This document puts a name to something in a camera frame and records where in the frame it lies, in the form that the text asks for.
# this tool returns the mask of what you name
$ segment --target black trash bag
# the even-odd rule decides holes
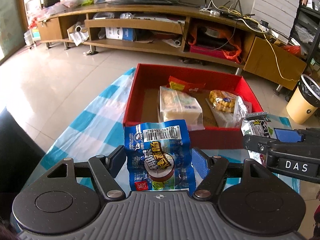
[[[320,87],[312,78],[303,74],[299,80],[298,88],[310,105],[320,107]]]

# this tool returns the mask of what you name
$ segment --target metal screw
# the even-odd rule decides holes
[[[117,189],[109,190],[107,196],[110,198],[119,198],[123,195],[123,192]]]
[[[206,189],[199,189],[195,192],[195,195],[197,197],[200,197],[200,198],[207,198],[207,197],[210,197],[211,196],[211,193],[209,190],[206,190]]]

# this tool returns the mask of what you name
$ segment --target black chair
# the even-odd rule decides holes
[[[45,152],[5,108],[0,113],[0,218],[9,220],[12,202]]]

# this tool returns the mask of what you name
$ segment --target yellow trash can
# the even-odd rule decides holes
[[[320,107],[319,92],[320,87],[317,83],[303,74],[296,91],[287,104],[287,112],[297,124],[303,124]]]

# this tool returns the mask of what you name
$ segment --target wooden tv cabinet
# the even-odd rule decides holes
[[[185,17],[185,24],[168,23],[161,21],[140,20],[140,19],[102,19],[93,20],[97,12],[148,12],[170,14],[174,16]],[[49,48],[51,42],[64,42],[65,49],[68,49],[69,43],[67,29],[77,21],[84,21],[89,31],[89,39],[84,44],[90,45],[91,54],[96,53],[96,46],[113,49],[126,49],[135,51],[144,51],[160,54],[175,55],[180,57],[194,58],[210,62],[216,62],[236,68],[236,74],[240,75],[242,70],[254,73],[263,78],[277,83],[278,90],[284,86],[293,90],[296,81],[286,81],[279,75],[275,56],[269,44],[264,40],[263,35],[253,32],[243,22],[237,22],[232,19],[212,16],[207,12],[200,12],[199,9],[186,6],[166,6],[166,5],[107,5],[96,4],[84,7],[70,9],[67,12],[52,16],[43,22],[38,22],[37,27],[40,32],[41,42],[46,43]],[[189,33],[189,27],[194,21],[217,22],[220,24],[234,27],[241,36],[243,62],[235,62],[210,57],[207,55],[189,52],[185,40]],[[182,34],[182,44],[180,48],[175,48],[167,43],[158,40],[152,43],[140,43],[134,41],[98,39],[98,32],[101,27],[126,27],[137,29],[148,29]],[[298,80],[303,73],[306,63],[283,49],[273,45],[277,54],[281,73],[287,79]]]

